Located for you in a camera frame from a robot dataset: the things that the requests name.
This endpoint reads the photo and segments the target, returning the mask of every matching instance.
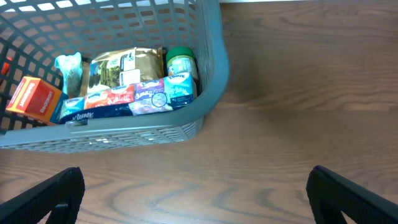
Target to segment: wooden table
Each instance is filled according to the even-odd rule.
[[[79,166],[79,223],[313,223],[320,164],[398,202],[398,2],[222,5],[228,91],[178,144],[0,151],[0,199]]]

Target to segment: laundry basket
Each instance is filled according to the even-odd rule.
[[[229,63],[217,0],[0,0],[0,147],[84,152],[178,142],[201,130],[204,116],[224,93]],[[56,56],[93,58],[130,47],[191,47],[197,57],[200,95],[169,113],[91,119],[87,124],[44,124],[5,111],[23,76],[60,88]]]

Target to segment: black object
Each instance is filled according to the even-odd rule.
[[[0,205],[0,224],[38,223],[48,212],[46,224],[75,223],[84,192],[80,168],[67,168]]]
[[[317,224],[347,224],[341,212],[358,224],[398,223],[398,205],[322,166],[311,171],[307,195]]]

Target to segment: wooden floor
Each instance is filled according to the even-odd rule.
[[[178,144],[0,151],[0,200],[81,167],[79,223],[314,223],[323,165],[398,203],[398,2],[222,4],[228,91]]]

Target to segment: dark blue package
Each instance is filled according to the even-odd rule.
[[[65,124],[68,121],[87,121],[88,119],[113,118],[118,116],[132,116],[129,103],[101,106],[78,111],[61,118],[59,124]]]

